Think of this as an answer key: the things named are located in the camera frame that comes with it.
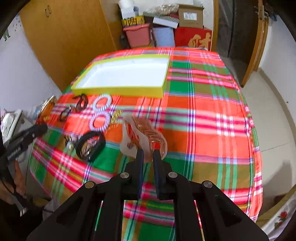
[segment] table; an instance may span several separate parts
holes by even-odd
[[[262,205],[262,161],[256,130],[240,88],[219,55],[190,48],[147,48],[101,55],[92,63],[141,54],[170,55],[164,97],[112,96],[108,111],[122,110],[123,115],[151,120],[167,140],[164,160],[175,172],[194,182],[211,180],[255,221]],[[70,87],[53,108],[49,130],[37,139],[30,156],[33,176],[60,203],[89,180],[108,181],[132,160],[119,150],[121,120],[105,134],[106,147],[93,163],[82,162],[75,151],[65,148],[65,135],[81,136],[89,130],[91,104],[96,98],[88,96],[87,109],[72,113],[65,124],[58,122],[60,112],[75,103]],[[125,202],[122,239],[173,240],[173,205],[157,200],[152,163],[144,164],[143,177],[141,199]]]

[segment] yellow box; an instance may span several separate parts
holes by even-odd
[[[144,16],[136,16],[133,18],[125,18],[121,20],[122,26],[123,27],[129,27],[137,24],[144,24]]]
[[[84,80],[84,77],[89,73],[89,71],[95,67],[96,65],[109,63],[113,61],[120,60],[132,60],[136,61],[137,59],[145,59],[145,58],[165,58],[168,59],[166,74],[161,86],[104,86],[104,87],[77,87],[80,81]],[[110,95],[122,95],[122,96],[144,96],[144,97],[152,97],[152,98],[163,98],[164,89],[167,83],[168,70],[171,66],[170,57],[167,54],[158,55],[158,54],[147,54],[147,55],[135,55],[135,56],[125,56],[125,57],[117,57],[112,59],[105,59],[101,61],[94,62],[91,66],[89,66],[83,74],[76,80],[76,82],[71,87],[71,90],[75,95],[99,95],[99,94],[110,94]],[[140,81],[140,76],[134,76],[135,79]]]

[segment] pink plastic bin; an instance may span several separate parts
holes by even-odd
[[[131,48],[150,44],[149,25],[150,23],[146,23],[123,29],[126,32]]]

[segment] door handle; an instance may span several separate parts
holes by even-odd
[[[46,17],[48,18],[48,17],[49,17],[48,9],[46,8],[46,9],[44,10],[44,12],[45,12]]]
[[[51,14],[52,13],[52,10],[51,10],[51,8],[50,8],[49,5],[47,5],[47,9],[48,9],[49,14]]]

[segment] red box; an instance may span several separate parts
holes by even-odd
[[[176,47],[205,47],[211,49],[212,31],[207,28],[178,27],[175,29]]]

